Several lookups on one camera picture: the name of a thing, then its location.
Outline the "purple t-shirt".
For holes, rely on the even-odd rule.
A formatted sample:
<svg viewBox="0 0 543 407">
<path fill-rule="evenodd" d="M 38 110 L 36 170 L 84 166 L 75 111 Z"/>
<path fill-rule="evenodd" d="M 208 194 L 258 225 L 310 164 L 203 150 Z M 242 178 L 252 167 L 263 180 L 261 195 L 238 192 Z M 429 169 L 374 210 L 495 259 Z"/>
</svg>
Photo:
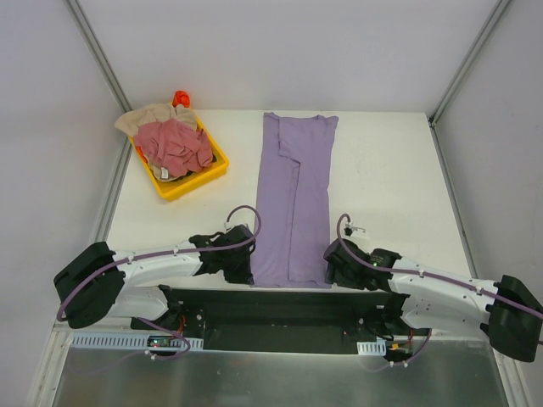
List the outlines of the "purple t-shirt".
<svg viewBox="0 0 543 407">
<path fill-rule="evenodd" d="M 261 230 L 251 256 L 258 287 L 326 288 L 328 186 L 339 119 L 263 117 L 256 209 Z"/>
</svg>

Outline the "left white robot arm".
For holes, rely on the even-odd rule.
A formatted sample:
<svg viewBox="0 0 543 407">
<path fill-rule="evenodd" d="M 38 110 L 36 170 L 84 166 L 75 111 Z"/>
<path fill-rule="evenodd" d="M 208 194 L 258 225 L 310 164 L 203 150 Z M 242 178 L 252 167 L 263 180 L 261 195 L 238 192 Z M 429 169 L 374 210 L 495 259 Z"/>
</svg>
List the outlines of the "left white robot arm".
<svg viewBox="0 0 543 407">
<path fill-rule="evenodd" d="M 88 246 L 53 279 L 59 316 L 72 329 L 104 318 L 129 318 L 133 329 L 180 331 L 184 310 L 164 279 L 222 272 L 233 284 L 250 285 L 255 238 L 245 225 L 226 232 L 194 235 L 177 245 L 114 251 L 105 242 Z"/>
</svg>

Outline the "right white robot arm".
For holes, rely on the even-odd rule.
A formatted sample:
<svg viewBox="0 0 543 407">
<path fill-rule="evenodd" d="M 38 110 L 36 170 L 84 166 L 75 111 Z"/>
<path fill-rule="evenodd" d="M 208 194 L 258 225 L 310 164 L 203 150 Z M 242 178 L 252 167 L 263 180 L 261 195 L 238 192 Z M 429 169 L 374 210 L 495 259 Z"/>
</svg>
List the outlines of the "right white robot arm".
<svg viewBox="0 0 543 407">
<path fill-rule="evenodd" d="M 328 282 L 388 294 L 383 305 L 363 317 L 374 336 L 391 339 L 406 329 L 453 332 L 486 339 L 511 359 L 535 361 L 542 306 L 514 276 L 498 282 L 454 276 L 382 248 L 367 254 L 340 238 L 323 258 Z"/>
</svg>

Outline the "yellow plastic tray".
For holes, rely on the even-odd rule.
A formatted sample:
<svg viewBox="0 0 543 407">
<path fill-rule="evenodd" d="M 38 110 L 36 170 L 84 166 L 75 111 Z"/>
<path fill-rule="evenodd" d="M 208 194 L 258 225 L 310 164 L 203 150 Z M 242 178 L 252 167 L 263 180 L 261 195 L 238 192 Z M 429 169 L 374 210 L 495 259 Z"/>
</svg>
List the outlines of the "yellow plastic tray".
<svg viewBox="0 0 543 407">
<path fill-rule="evenodd" d="M 196 118 L 198 124 L 197 129 L 205 132 L 209 140 L 212 153 L 214 153 L 217 157 L 217 161 L 208 170 L 201 172 L 200 174 L 193 174 L 187 178 L 181 179 L 180 181 L 159 181 L 154 177 L 149 165 L 144 162 L 143 156 L 140 153 L 136 153 L 137 160 L 145 171 L 147 178 L 154 186 L 155 191 L 166 201 L 176 200 L 179 197 L 219 178 L 220 176 L 225 175 L 230 164 L 228 157 L 219 147 L 216 140 L 205 127 L 204 123 L 197 114 Z"/>
</svg>

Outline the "pink t-shirt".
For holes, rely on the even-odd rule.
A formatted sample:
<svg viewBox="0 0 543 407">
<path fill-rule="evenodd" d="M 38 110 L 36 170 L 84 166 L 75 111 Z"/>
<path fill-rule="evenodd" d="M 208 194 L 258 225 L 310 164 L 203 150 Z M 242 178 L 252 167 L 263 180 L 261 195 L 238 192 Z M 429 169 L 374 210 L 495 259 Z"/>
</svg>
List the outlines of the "pink t-shirt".
<svg viewBox="0 0 543 407">
<path fill-rule="evenodd" d="M 176 119 L 141 126 L 133 141 L 159 181 L 199 173 L 213 162 L 207 133 Z"/>
</svg>

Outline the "orange red cloth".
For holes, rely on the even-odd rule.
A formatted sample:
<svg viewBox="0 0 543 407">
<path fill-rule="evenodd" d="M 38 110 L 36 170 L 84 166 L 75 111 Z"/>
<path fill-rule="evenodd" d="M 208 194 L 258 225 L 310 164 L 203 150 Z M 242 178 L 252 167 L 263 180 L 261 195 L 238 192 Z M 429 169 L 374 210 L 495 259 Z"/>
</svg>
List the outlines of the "orange red cloth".
<svg viewBox="0 0 543 407">
<path fill-rule="evenodd" d="M 174 93 L 171 104 L 176 106 L 183 106 L 184 108 L 191 107 L 191 98 L 189 94 L 183 90 L 178 90 Z"/>
</svg>

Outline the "beige t-shirt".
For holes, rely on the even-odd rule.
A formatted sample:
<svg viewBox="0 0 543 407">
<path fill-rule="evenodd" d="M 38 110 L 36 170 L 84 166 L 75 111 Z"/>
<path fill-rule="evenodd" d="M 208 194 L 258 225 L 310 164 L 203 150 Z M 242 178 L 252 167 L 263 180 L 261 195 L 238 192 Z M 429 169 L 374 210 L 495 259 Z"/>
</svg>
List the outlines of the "beige t-shirt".
<svg viewBox="0 0 543 407">
<path fill-rule="evenodd" d="M 142 125 L 152 122 L 165 122 L 175 119 L 193 130 L 198 127 L 196 114 L 182 105 L 174 107 L 168 103 L 154 103 L 140 109 L 124 113 L 115 123 L 114 128 L 133 137 Z"/>
</svg>

